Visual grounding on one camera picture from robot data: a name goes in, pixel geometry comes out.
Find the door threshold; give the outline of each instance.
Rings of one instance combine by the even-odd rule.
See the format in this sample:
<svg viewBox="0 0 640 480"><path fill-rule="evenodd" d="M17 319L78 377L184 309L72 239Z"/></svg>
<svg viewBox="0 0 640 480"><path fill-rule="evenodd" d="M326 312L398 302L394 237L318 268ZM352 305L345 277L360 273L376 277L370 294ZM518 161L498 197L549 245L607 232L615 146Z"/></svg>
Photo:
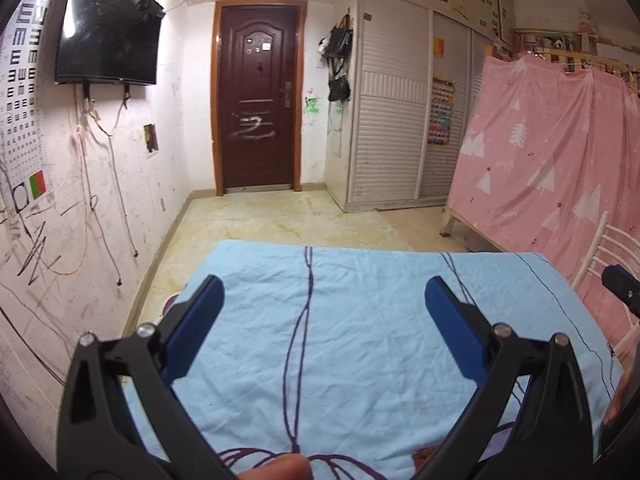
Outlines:
<svg viewBox="0 0 640 480"><path fill-rule="evenodd" d="M254 193L261 191L288 191L293 189L293 184L273 184L272 186L245 186L229 187L225 190L227 194L232 193Z"/></svg>

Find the wooden door frame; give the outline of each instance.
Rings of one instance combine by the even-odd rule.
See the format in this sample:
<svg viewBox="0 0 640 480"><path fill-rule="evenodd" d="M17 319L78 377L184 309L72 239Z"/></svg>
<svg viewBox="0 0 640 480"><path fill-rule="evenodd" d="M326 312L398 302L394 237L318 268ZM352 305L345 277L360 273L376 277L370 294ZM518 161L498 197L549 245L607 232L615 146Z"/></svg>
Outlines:
<svg viewBox="0 0 640 480"><path fill-rule="evenodd" d="M223 0L216 2L213 18L213 39L211 49L211 138L213 164L216 179L216 195L225 193L222 171L222 145L220 143L219 86L220 86L220 32L222 31L222 10L225 7L273 5L298 7L298 30L296 31L296 75L294 85L294 126L293 126L293 189L300 191L300 167L302 164L302 85L305 66L305 23L307 2L301 0Z"/></svg>

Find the tv screen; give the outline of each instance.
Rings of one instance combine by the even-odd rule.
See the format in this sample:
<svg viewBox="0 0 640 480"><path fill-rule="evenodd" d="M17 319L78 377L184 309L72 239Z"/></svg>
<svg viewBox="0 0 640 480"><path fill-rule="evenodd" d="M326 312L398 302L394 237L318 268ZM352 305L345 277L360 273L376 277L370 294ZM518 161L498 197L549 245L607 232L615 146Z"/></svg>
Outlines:
<svg viewBox="0 0 640 480"><path fill-rule="evenodd" d="M163 16L154 0L68 0L56 82L156 84Z"/></svg>

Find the pink curtain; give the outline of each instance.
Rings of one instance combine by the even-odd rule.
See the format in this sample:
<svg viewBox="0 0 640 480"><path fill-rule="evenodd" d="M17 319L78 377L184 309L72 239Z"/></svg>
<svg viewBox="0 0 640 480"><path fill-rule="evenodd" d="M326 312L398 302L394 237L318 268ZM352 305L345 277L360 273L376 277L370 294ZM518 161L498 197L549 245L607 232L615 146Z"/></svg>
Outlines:
<svg viewBox="0 0 640 480"><path fill-rule="evenodd" d="M638 96L598 70L488 57L448 206L506 250L544 254L571 282L602 212L640 237ZM612 344L628 332L596 277L578 294Z"/></svg>

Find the metal screw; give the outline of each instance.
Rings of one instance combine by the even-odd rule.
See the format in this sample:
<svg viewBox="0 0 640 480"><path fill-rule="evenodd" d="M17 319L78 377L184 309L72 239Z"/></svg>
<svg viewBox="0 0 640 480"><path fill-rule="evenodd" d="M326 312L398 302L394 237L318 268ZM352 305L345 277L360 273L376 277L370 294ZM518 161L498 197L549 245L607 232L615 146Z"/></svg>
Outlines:
<svg viewBox="0 0 640 480"><path fill-rule="evenodd" d="M511 336L511 334L513 334L513 330L509 325L498 323L496 326L494 326L494 333L498 337L508 338Z"/></svg>
<svg viewBox="0 0 640 480"><path fill-rule="evenodd" d="M152 323L145 323L138 327L136 330L136 334L140 337L146 339L147 337L151 337L156 332L156 326Z"/></svg>
<svg viewBox="0 0 640 480"><path fill-rule="evenodd" d="M569 338L565 334L556 334L554 341L560 346L567 346L569 344Z"/></svg>
<svg viewBox="0 0 640 480"><path fill-rule="evenodd" d="M92 344L94 344L95 341L95 335L93 335L91 332L85 332L84 334L82 334L80 336L80 339L78 340L78 342L80 343L80 346L91 346Z"/></svg>

